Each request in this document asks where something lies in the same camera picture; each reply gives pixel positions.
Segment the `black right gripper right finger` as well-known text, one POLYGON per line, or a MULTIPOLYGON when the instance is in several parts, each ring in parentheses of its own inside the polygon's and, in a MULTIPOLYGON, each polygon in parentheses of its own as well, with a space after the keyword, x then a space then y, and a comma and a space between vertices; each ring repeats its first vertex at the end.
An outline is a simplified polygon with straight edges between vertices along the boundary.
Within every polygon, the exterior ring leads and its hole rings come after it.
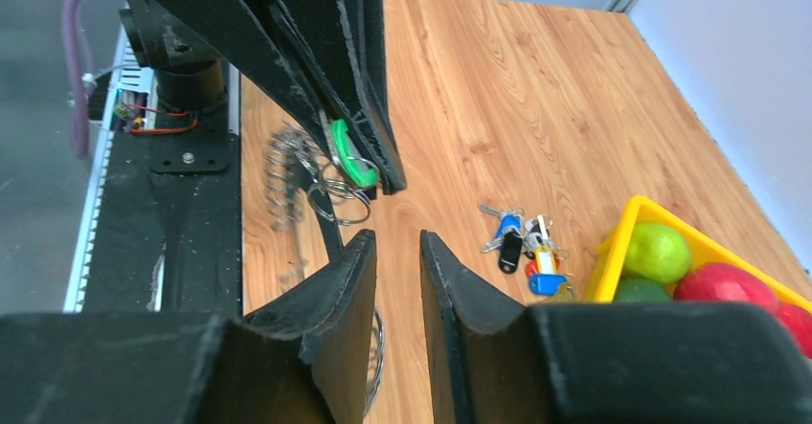
POLYGON ((438 423, 807 423, 811 367, 748 303, 524 305, 419 236, 438 423))

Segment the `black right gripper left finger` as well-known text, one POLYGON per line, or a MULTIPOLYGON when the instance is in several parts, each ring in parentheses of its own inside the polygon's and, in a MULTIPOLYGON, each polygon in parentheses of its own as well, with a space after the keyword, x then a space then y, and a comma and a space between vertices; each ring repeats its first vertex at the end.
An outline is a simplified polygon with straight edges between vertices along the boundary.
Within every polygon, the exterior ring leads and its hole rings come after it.
POLYGON ((359 423, 376 237, 265 306, 1 320, 5 423, 359 423))

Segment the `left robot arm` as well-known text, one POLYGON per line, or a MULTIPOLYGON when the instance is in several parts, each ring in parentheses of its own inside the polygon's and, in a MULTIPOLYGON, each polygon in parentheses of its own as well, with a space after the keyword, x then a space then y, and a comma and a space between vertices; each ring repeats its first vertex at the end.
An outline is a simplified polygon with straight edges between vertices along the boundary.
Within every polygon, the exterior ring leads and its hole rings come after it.
POLYGON ((223 58, 320 147, 322 118, 346 122, 387 194, 407 186, 387 104, 382 0, 127 0, 122 20, 142 65, 223 58))

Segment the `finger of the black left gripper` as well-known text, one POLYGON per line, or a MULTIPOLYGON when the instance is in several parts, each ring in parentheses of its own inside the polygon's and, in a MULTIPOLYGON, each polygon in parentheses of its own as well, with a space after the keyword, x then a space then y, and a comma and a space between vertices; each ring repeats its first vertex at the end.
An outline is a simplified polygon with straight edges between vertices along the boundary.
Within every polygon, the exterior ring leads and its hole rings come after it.
POLYGON ((272 0, 273 24, 315 94, 343 171, 386 194, 407 187, 389 117, 382 0, 272 0))
POLYGON ((320 144, 314 92, 275 28, 272 0, 154 0, 234 64, 320 144))

